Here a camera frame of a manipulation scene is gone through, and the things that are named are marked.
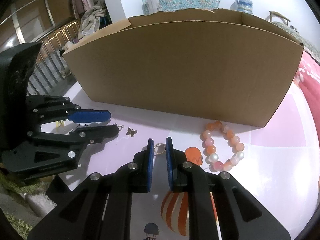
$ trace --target table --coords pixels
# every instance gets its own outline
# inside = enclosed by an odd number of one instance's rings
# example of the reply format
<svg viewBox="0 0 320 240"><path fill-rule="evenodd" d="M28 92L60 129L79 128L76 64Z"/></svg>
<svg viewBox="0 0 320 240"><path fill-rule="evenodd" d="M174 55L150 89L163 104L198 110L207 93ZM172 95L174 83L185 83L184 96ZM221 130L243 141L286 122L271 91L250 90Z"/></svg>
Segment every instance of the table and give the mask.
<svg viewBox="0 0 320 240"><path fill-rule="evenodd" d="M145 150L149 138L154 143L165 143L172 137L175 149L188 147L204 150L199 135L210 120L169 114L126 106L91 101L77 82L66 94L82 109L109 110L110 124L124 125L119 136L105 144L88 145L76 170L60 174L63 181L74 189L88 175L115 172L131 162L136 152ZM67 133L77 124L65 122L42 125L42 131ZM278 110L264 128L228 125L245 145L245 157L230 173L255 196L289 231L294 239L305 227L318 201L320 152L314 121L301 90L292 84ZM126 135L127 129L138 130L134 137ZM227 141L213 135L219 160L225 162L232 156ZM204 162L203 169L211 172ZM156 239L188 239L172 232L160 215L161 204L169 190L165 155L154 157L152 188L148 194L133 194L131 240L145 239L147 223L158 225Z"/></svg>

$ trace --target butterfly charm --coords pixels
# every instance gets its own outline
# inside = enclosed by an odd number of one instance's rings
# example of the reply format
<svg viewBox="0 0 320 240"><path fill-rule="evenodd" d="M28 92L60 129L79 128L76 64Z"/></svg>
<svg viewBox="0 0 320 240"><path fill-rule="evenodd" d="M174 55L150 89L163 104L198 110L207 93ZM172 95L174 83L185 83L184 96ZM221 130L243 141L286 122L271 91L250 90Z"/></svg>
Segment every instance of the butterfly charm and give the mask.
<svg viewBox="0 0 320 240"><path fill-rule="evenodd" d="M137 132L137 130L130 129L130 127L128 127L127 135L131 135L131 137L133 137Z"/></svg>

